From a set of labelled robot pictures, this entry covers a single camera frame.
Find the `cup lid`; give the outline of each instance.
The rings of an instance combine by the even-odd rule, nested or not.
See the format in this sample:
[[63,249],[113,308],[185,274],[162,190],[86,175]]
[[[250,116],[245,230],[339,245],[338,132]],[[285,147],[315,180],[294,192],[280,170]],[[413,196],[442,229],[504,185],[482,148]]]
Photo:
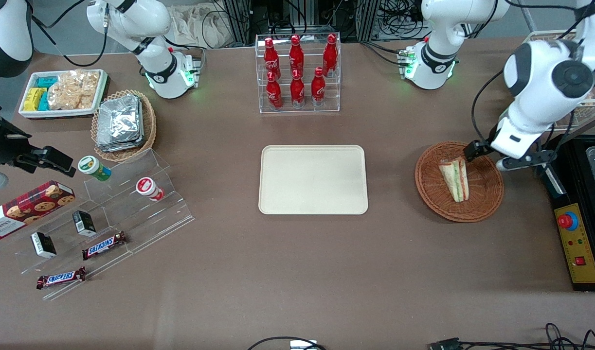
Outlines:
[[78,164],[79,170],[84,174],[92,174],[99,169],[99,160],[94,156],[85,156],[81,158]]
[[137,185],[135,186],[135,189],[137,189],[137,192],[141,195],[152,194],[155,192],[156,188],[157,184],[155,184],[155,181],[149,177],[142,177],[137,181]]

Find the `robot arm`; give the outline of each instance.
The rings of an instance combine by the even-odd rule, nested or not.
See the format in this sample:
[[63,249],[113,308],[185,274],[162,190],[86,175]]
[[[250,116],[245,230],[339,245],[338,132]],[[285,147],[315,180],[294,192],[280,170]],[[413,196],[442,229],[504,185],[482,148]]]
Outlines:
[[595,86],[595,1],[578,0],[579,25],[575,41],[554,40],[522,44],[505,63],[504,78],[515,98],[487,139],[466,147],[466,157],[498,151],[506,157],[501,170],[546,164],[553,151],[528,149],[553,123],[572,111]]
[[88,6],[88,20],[100,33],[109,11],[108,36],[133,53],[150,86],[159,96],[177,98],[195,84],[193,59],[172,52],[163,36],[170,31],[171,17],[157,0],[97,0]]
[[[0,77],[15,77],[29,66],[33,56],[30,20],[29,0],[0,0]],[[70,177],[74,175],[72,158],[50,146],[32,146],[30,137],[0,117],[0,164],[29,173],[34,173],[36,168],[49,168]]]
[[443,86],[466,39],[461,24],[499,20],[508,9],[505,0],[423,0],[421,12],[432,31],[428,41],[405,50],[403,63],[409,66],[403,77],[424,89]]
[[31,62],[33,41],[28,0],[0,0],[0,77],[15,77]]

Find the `clear acrylic bottle rack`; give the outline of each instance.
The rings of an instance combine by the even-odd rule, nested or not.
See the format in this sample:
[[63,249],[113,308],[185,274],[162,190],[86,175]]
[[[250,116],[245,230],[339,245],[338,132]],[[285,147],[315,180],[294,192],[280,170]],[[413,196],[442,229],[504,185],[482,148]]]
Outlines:
[[[152,149],[117,164],[111,168],[112,175],[107,181],[87,180],[86,191],[75,191],[77,201],[53,212],[54,217],[45,217],[50,220],[41,225],[27,226],[1,240],[0,248],[15,252],[21,273],[35,275],[36,280],[41,275],[56,275],[86,267],[86,281],[45,288],[40,291],[45,293],[45,300],[92,283],[93,276],[193,221],[187,204],[172,185],[168,169],[168,163]],[[163,199],[153,202],[137,193],[137,180],[145,176],[163,189]],[[97,234],[86,237],[77,233],[72,221],[75,210],[90,213]],[[83,261],[82,249],[88,249],[120,231],[126,236],[126,243]],[[52,259],[37,256],[30,237],[33,232],[50,236],[57,256]]]
[[[315,107],[311,102],[310,86],[312,78],[315,77],[315,68],[324,64],[324,48],[327,44],[329,33],[301,34],[301,46],[304,50],[304,76],[302,81],[306,87],[306,106],[301,109],[293,108],[291,104],[291,72],[288,64],[288,52],[291,49],[291,35],[257,35],[256,36],[256,76],[259,91],[260,113],[318,113],[326,111],[340,111],[340,84],[341,84],[341,45],[340,33],[337,35],[337,70],[335,75],[325,77],[325,101],[324,105]],[[265,67],[265,38],[273,38],[273,46],[280,57],[280,89],[284,106],[279,111],[273,111],[270,107],[267,96],[267,69]]]

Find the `cookie box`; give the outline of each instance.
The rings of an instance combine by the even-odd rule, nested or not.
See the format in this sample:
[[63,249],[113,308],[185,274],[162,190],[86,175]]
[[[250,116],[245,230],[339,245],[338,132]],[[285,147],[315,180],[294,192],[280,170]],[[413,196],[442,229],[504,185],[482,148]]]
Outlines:
[[75,200],[72,189],[49,181],[0,206],[0,239]]

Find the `red coca-cola bottle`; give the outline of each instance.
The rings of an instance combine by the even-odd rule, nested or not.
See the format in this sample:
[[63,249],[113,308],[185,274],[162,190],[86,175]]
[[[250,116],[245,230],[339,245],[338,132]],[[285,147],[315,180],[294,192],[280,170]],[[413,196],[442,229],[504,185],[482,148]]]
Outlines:
[[273,48],[273,40],[268,37],[265,38],[265,68],[275,74],[275,78],[280,80],[280,58],[278,52]]
[[293,80],[291,81],[291,102],[293,103],[293,108],[300,109],[306,105],[302,74],[299,70],[294,69],[291,75],[293,76]]
[[267,72],[267,97],[269,98],[269,106],[272,111],[282,108],[282,92],[280,91],[280,84],[275,81],[273,71]]
[[330,34],[328,35],[328,44],[324,49],[324,76],[334,76],[336,73],[337,58],[336,34]]
[[304,50],[299,44],[299,35],[291,36],[291,50],[288,52],[288,59],[291,65],[291,71],[297,69],[302,76],[304,75]]
[[310,88],[312,105],[315,107],[323,106],[325,97],[325,79],[323,68],[315,68],[315,77],[312,79],[312,85]]

